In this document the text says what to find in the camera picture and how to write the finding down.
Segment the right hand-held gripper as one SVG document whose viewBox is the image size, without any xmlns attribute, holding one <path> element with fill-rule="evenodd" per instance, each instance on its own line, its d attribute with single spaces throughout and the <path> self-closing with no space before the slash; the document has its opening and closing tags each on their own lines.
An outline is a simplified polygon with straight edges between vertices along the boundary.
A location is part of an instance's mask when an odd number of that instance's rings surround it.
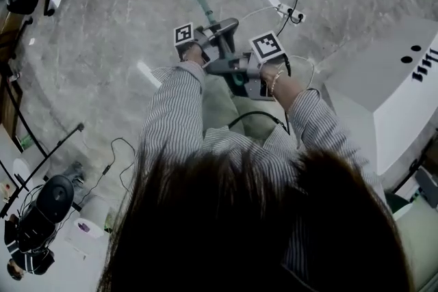
<svg viewBox="0 0 438 292">
<path fill-rule="evenodd" d="M 204 69 L 209 75 L 244 74 L 247 97 L 256 101 L 272 101 L 267 83 L 261 79 L 261 69 L 266 65 L 280 65 L 287 61 L 286 52 L 273 31 L 249 40 L 252 51 L 231 59 L 212 60 L 204 54 Z"/>
</svg>

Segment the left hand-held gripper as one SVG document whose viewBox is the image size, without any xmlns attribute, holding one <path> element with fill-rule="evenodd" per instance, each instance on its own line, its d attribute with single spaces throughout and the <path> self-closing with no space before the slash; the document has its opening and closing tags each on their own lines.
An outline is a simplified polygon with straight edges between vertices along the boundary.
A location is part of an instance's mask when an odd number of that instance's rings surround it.
<svg viewBox="0 0 438 292">
<path fill-rule="evenodd" d="M 234 54 L 234 34 L 238 26 L 239 21 L 236 18 L 227 18 L 206 27 L 195 27 L 191 22 L 174 28 L 174 46 L 180 61 L 185 60 L 185 53 L 194 44 L 203 52 L 204 66 L 226 57 L 227 54 Z"/>
</svg>

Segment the person's left forearm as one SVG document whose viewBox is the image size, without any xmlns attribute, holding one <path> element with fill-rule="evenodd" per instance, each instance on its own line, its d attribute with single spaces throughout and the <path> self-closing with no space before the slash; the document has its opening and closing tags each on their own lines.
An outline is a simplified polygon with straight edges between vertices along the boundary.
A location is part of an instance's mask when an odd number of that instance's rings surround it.
<svg viewBox="0 0 438 292">
<path fill-rule="evenodd" d="M 148 104 L 138 151 L 147 164 L 160 155 L 184 160 L 203 145 L 205 72 L 201 48 L 193 44 L 183 57 Z"/>
</svg>

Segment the person's right forearm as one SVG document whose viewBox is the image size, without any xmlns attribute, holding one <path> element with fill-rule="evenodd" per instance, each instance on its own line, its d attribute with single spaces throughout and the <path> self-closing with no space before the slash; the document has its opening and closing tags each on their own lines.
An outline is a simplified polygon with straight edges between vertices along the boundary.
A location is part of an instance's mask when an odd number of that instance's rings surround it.
<svg viewBox="0 0 438 292">
<path fill-rule="evenodd" d="M 317 90 L 302 88 L 297 80 L 274 66 L 264 66 L 261 78 L 291 118 L 292 128 L 307 150 L 347 155 L 347 132 Z"/>
</svg>

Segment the person's left leg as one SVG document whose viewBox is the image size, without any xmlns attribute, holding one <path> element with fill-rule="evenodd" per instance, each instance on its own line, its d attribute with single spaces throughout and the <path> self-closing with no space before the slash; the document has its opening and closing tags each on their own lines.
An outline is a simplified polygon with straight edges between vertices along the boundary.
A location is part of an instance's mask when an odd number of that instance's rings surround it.
<svg viewBox="0 0 438 292">
<path fill-rule="evenodd" d="M 203 130 L 226 127 L 243 113 L 240 97 L 231 93 L 224 78 L 207 75 L 203 90 Z"/>
</svg>

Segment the person's leg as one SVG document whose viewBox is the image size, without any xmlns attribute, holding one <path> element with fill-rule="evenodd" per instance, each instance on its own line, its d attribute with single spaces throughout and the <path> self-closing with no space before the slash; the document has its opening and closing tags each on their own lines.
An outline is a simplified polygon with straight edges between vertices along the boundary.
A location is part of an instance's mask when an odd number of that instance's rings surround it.
<svg viewBox="0 0 438 292">
<path fill-rule="evenodd" d="M 274 101 L 254 101 L 249 98 L 235 96 L 232 101 L 237 110 L 237 117 L 254 111 L 265 112 L 285 122 L 283 110 Z M 231 130 L 263 144 L 273 132 L 277 123 L 271 117 L 262 114 L 251 114 L 243 117 Z"/>
<path fill-rule="evenodd" d="M 207 75 L 203 90 L 203 130 L 226 127 L 243 113 L 240 97 L 231 93 L 224 78 Z"/>
</svg>

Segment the white power strip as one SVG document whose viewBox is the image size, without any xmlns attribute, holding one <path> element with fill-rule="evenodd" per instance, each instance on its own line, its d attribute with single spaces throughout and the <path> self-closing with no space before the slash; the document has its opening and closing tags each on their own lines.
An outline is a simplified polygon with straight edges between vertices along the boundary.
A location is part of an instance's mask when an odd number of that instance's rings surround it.
<svg viewBox="0 0 438 292">
<path fill-rule="evenodd" d="M 288 16 L 293 24 L 296 25 L 303 23 L 306 19 L 306 16 L 302 12 L 299 12 L 298 10 L 295 10 L 293 7 L 290 7 L 284 3 L 278 4 L 276 10 L 280 14 Z"/>
</svg>

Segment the person's right leg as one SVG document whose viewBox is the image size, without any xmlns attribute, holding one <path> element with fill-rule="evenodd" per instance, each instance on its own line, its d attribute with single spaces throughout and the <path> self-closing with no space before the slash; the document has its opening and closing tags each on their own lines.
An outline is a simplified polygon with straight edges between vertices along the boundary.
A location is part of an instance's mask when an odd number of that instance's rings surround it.
<svg viewBox="0 0 438 292">
<path fill-rule="evenodd" d="M 249 98 L 235 96 L 232 101 L 237 110 L 237 117 L 254 111 L 265 112 L 285 122 L 283 110 L 274 101 L 254 101 Z M 263 144 L 273 132 L 277 123 L 271 117 L 262 114 L 251 114 L 243 117 L 231 130 Z"/>
</svg>

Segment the person's striped shirt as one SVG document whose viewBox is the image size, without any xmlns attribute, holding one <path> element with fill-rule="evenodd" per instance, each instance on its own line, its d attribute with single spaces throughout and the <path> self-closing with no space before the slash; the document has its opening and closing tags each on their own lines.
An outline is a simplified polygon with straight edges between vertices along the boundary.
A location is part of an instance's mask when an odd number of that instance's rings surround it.
<svg viewBox="0 0 438 292">
<path fill-rule="evenodd" d="M 396 223 L 359 162 L 142 150 L 97 292 L 415 292 Z"/>
</svg>

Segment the large white box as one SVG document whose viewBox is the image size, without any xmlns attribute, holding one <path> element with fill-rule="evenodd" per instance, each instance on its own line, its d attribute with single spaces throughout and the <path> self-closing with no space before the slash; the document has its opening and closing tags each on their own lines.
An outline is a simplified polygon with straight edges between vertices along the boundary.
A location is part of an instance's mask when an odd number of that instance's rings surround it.
<svg viewBox="0 0 438 292">
<path fill-rule="evenodd" d="M 438 109 L 438 21 L 402 17 L 325 86 L 373 171 L 384 174 Z"/>
</svg>

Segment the black hairpin table leg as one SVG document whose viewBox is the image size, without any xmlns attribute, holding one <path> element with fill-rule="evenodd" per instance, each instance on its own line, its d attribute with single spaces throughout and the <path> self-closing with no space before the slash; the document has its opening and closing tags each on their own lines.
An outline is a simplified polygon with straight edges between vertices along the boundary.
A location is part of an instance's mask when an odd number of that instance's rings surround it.
<svg viewBox="0 0 438 292">
<path fill-rule="evenodd" d="M 26 190 L 27 192 L 30 192 L 30 190 L 28 190 L 28 188 L 26 187 L 26 184 L 29 182 L 29 180 L 32 178 L 32 176 L 38 171 L 38 169 L 40 168 L 40 166 L 45 162 L 51 159 L 51 156 L 71 137 L 73 136 L 76 132 L 82 132 L 84 130 L 84 125 L 82 123 L 79 123 L 75 129 L 73 129 L 64 139 L 60 140 L 56 147 L 51 150 L 49 153 L 45 153 L 44 149 L 39 150 L 38 152 L 34 152 L 35 156 L 33 156 L 31 154 L 32 150 L 34 149 L 34 147 L 38 147 L 37 143 L 35 143 L 34 145 L 32 145 L 30 148 L 28 148 L 25 152 L 23 152 L 21 154 L 20 157 L 24 157 L 26 159 L 36 159 L 37 157 L 44 157 L 44 159 L 42 160 L 42 162 L 37 166 L 37 168 L 30 174 L 30 176 L 27 178 L 26 181 L 24 181 L 19 175 L 14 175 L 10 176 L 10 174 L 8 173 L 8 171 L 6 170 L 6 168 L 3 166 L 3 164 L 0 162 L 0 166 L 3 168 L 4 172 L 6 173 L 6 175 L 8 176 L 8 179 L 6 182 L 4 183 L 8 183 L 11 187 L 10 193 L 10 199 L 8 203 L 5 203 L 3 208 L 0 210 L 0 218 L 4 218 L 7 214 L 8 211 L 10 209 L 10 207 L 12 206 L 12 204 L 14 203 L 14 201 L 16 199 L 18 199 L 20 193 L 23 190 Z"/>
</svg>

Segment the white box with purple print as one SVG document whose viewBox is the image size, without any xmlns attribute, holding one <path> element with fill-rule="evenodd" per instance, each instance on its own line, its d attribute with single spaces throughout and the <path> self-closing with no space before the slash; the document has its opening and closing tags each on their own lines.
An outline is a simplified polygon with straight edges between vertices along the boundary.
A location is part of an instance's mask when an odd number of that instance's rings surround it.
<svg viewBox="0 0 438 292">
<path fill-rule="evenodd" d="M 94 254 L 99 249 L 103 236 L 103 229 L 94 222 L 80 217 L 73 222 L 64 240 L 74 249 L 89 255 Z"/>
</svg>

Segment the brown wooden cabinet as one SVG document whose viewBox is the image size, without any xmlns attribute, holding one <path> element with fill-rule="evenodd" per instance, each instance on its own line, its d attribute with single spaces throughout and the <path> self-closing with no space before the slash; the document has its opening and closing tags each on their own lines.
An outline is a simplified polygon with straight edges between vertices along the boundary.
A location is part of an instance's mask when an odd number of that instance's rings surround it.
<svg viewBox="0 0 438 292">
<path fill-rule="evenodd" d="M 21 105 L 23 91 L 16 81 L 8 84 L 7 81 L 0 76 L 0 124 L 3 125 L 8 135 L 13 139 L 16 135 L 18 113 L 16 112 L 10 95 L 8 94 L 6 89 L 7 86 L 9 86 L 12 96 L 18 106 Z"/>
</svg>

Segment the dark green bin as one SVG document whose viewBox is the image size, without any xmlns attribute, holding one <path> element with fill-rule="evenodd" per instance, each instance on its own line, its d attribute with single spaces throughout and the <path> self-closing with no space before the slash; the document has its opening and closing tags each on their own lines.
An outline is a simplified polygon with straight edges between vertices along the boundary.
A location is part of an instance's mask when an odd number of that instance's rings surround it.
<svg viewBox="0 0 438 292">
<path fill-rule="evenodd" d="M 413 205 L 408 200 L 389 192 L 385 192 L 385 199 L 389 208 L 391 209 L 395 221 L 407 214 Z"/>
</svg>

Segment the white round container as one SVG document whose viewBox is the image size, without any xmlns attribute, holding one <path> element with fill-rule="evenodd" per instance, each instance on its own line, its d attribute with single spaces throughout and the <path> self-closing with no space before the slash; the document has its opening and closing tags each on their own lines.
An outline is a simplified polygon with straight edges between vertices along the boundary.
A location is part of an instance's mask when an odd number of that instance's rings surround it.
<svg viewBox="0 0 438 292">
<path fill-rule="evenodd" d="M 37 168 L 37 166 L 42 162 L 44 157 L 37 157 L 36 159 L 26 159 L 20 157 L 13 162 L 13 172 L 14 175 L 19 175 L 24 181 L 30 176 L 30 174 Z M 45 161 L 38 171 L 32 176 L 29 182 L 26 184 L 28 190 L 33 189 L 35 186 L 42 184 L 44 176 L 50 168 L 50 161 Z"/>
</svg>

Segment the grey box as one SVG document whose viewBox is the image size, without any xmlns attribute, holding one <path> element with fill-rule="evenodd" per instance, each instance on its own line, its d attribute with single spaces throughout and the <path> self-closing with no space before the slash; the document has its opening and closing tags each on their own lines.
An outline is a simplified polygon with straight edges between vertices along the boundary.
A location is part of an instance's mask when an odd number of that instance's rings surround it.
<svg viewBox="0 0 438 292">
<path fill-rule="evenodd" d="M 419 167 L 415 179 L 427 203 L 438 211 L 438 178 L 425 168 Z"/>
</svg>

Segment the white table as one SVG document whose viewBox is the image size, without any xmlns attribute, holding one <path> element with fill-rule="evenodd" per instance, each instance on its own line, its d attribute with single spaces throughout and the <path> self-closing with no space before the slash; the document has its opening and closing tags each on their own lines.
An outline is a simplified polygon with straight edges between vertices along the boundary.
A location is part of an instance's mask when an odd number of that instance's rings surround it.
<svg viewBox="0 0 438 292">
<path fill-rule="evenodd" d="M 109 239 L 104 234 L 93 240 L 75 225 L 79 214 L 70 219 L 57 234 L 51 249 L 55 263 L 44 276 L 26 276 L 17 282 L 9 277 L 8 250 L 3 242 L 4 223 L 0 219 L 0 292 L 93 292 L 96 289 Z"/>
</svg>

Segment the pale green table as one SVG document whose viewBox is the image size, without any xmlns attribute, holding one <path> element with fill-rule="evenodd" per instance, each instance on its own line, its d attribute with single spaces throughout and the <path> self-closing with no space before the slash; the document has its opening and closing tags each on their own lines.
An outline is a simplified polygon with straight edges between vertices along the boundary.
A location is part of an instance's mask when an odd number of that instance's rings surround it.
<svg viewBox="0 0 438 292">
<path fill-rule="evenodd" d="M 422 197 L 395 215 L 417 292 L 438 292 L 438 211 Z"/>
</svg>

